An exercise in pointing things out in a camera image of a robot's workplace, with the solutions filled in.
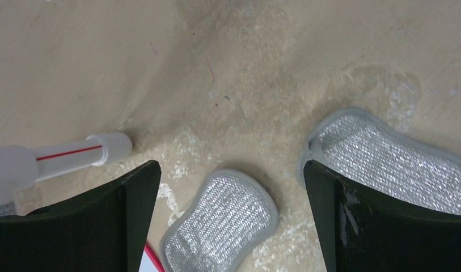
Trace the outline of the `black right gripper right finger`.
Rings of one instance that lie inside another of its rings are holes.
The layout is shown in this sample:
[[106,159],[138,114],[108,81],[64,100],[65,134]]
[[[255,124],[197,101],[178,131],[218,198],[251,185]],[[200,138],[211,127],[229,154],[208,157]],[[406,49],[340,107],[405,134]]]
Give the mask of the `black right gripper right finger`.
[[303,177],[328,271],[461,271],[461,216],[401,201],[310,160]]

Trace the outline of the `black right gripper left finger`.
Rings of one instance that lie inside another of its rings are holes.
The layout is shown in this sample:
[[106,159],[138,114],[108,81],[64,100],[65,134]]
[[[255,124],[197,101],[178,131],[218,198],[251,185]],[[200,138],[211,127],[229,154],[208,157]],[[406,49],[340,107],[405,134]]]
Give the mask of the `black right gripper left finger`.
[[138,271],[161,174],[150,160],[75,197],[0,217],[0,271]]

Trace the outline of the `pink framed whiteboard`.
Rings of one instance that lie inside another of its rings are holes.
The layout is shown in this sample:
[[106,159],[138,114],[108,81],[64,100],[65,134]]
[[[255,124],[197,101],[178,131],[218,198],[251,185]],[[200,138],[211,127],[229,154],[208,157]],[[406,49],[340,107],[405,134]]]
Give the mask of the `pink framed whiteboard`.
[[139,272],[164,272],[163,265],[148,243],[144,246]]

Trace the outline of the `silver sparkly scrub pad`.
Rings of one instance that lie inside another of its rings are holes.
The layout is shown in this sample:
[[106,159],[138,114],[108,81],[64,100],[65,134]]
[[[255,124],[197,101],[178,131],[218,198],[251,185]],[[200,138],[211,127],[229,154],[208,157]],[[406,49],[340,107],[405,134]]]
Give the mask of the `silver sparkly scrub pad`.
[[237,271],[277,231],[279,221],[274,200],[253,177],[215,170],[163,235],[160,261],[165,271]]

